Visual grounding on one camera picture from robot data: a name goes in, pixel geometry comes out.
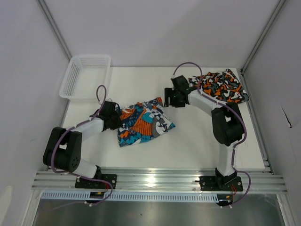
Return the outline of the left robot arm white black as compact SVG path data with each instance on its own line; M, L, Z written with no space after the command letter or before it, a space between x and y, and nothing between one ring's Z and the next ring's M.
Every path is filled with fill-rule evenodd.
M101 168L81 158L83 141L108 129L121 127L120 107L112 101L105 101L88 120L69 129L52 129L44 155L43 164L56 173L67 172L85 179L91 188L102 183Z

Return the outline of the orange black camouflage shorts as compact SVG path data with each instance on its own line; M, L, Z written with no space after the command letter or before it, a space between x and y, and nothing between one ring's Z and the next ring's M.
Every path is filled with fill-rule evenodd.
M193 76L188 81L191 86L201 85L201 91L223 102L240 104L249 100L247 92L231 69Z

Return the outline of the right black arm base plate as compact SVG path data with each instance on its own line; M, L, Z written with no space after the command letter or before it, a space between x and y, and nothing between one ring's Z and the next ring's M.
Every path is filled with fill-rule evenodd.
M199 183L201 191L243 191L241 177L225 179L217 176L200 176L195 182Z

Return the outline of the blue patterned shorts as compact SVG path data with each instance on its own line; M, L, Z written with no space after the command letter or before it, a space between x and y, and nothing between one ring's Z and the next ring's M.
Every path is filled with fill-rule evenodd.
M161 97L115 109L121 120L117 130L120 147L149 142L175 128L164 113Z

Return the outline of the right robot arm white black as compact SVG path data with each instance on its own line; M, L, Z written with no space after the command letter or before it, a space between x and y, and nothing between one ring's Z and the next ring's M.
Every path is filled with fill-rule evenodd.
M190 86L181 75L171 78L173 87L165 88L165 107L192 105L211 116L215 140L220 144L219 162L215 169L215 186L225 190L237 178L235 169L236 147L247 136L246 126L236 103L225 103L201 91L200 85Z

